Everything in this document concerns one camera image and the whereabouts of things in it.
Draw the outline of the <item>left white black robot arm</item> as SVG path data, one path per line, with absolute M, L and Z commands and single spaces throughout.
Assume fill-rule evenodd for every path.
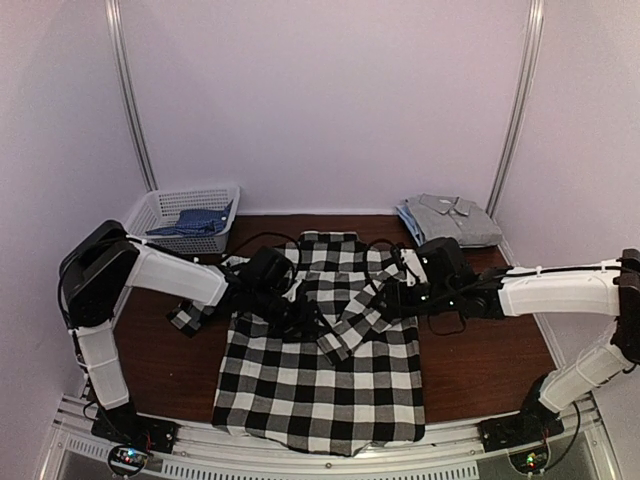
M 137 442 L 144 424 L 130 401 L 111 325 L 123 289 L 154 290 L 203 307 L 250 312 L 287 341 L 313 341 L 329 325 L 283 253 L 260 248 L 236 265 L 202 265 L 127 234 L 108 220 L 60 264 L 58 301 L 98 403 L 106 429 L 123 444 Z

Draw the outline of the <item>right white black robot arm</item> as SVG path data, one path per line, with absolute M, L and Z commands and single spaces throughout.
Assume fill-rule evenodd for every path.
M 604 339 L 578 359 L 537 380 L 513 419 L 519 440 L 535 440 L 580 396 L 639 363 L 639 252 L 565 267 L 497 267 L 473 270 L 453 238 L 416 250 L 395 247 L 406 277 L 375 288 L 382 311 L 397 318 L 456 312 L 464 318 L 502 320 L 538 313 L 587 313 L 615 320 Z

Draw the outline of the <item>black white plaid shirt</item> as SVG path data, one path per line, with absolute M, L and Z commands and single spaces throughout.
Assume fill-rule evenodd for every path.
M 312 342 L 266 336 L 269 325 L 233 313 L 211 423 L 248 435 L 284 438 L 309 450 L 357 443 L 417 441 L 424 432 L 418 321 L 388 320 L 375 288 L 403 280 L 391 255 L 353 232 L 307 231 L 282 253 L 299 267 L 307 296 L 330 324 Z

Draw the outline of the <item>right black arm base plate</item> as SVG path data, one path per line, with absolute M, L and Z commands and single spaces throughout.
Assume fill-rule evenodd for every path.
M 558 413 L 546 408 L 522 409 L 518 413 L 483 420 L 479 433 L 485 452 L 540 443 L 564 432 Z

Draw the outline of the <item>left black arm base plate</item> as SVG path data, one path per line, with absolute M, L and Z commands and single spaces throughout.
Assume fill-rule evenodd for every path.
M 166 454 L 173 452 L 177 430 L 175 422 L 138 414 L 131 402 L 110 410 L 99 407 L 91 427 L 93 436 Z

